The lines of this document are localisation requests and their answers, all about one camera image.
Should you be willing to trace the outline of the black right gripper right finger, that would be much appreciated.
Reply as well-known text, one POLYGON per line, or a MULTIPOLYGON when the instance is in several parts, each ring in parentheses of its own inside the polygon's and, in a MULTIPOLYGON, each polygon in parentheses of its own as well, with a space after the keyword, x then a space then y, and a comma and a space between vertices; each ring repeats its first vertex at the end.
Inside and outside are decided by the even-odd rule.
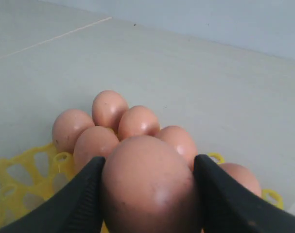
POLYGON ((259 198, 212 159, 194 159, 201 216, 206 233, 295 233, 295 216, 259 198))

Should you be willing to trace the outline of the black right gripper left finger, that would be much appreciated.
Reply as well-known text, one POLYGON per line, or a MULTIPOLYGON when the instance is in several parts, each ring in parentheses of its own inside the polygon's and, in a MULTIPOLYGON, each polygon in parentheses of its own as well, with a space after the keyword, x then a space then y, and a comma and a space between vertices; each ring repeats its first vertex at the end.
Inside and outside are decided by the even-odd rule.
POLYGON ((94 157, 60 191, 0 233, 99 233, 103 216, 100 183, 103 157, 94 157))

